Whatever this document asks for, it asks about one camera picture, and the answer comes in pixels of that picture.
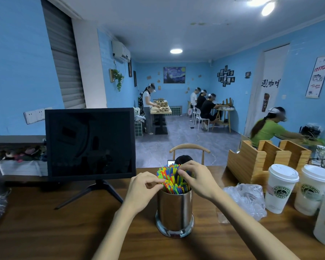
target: air conditioner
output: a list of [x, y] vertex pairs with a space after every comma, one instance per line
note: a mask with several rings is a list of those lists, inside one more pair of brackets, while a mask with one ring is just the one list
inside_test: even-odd
[[130, 62], [130, 51], [119, 41], [112, 41], [113, 57], [123, 61]]

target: left hand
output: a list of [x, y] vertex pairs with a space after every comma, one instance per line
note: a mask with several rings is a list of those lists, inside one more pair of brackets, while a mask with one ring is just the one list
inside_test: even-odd
[[137, 176], [132, 177], [123, 207], [126, 207], [134, 217], [164, 187], [160, 184], [163, 182], [165, 182], [165, 179], [159, 179], [150, 172], [139, 173]]

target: black monitor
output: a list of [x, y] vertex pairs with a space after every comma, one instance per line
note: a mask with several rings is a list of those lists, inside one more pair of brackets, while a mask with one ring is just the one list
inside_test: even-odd
[[87, 181], [136, 175], [134, 109], [45, 111], [48, 178]]

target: ceiling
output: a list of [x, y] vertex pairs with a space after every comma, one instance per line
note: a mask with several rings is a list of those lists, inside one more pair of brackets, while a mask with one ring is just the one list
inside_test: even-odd
[[[277, 0], [267, 17], [262, 6], [235, 0], [62, 1], [98, 21], [139, 62], [217, 59], [325, 15], [325, 0]], [[173, 55], [173, 48], [183, 53]]]

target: white plastic lid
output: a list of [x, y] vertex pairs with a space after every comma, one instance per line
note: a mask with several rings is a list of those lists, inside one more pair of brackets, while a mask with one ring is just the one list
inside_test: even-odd
[[309, 178], [316, 181], [325, 182], [325, 169], [314, 165], [305, 165], [302, 172]]
[[271, 167], [269, 167], [269, 172], [272, 173], [272, 175], [276, 178], [281, 179], [285, 182], [299, 181], [298, 172], [286, 165], [273, 164]]

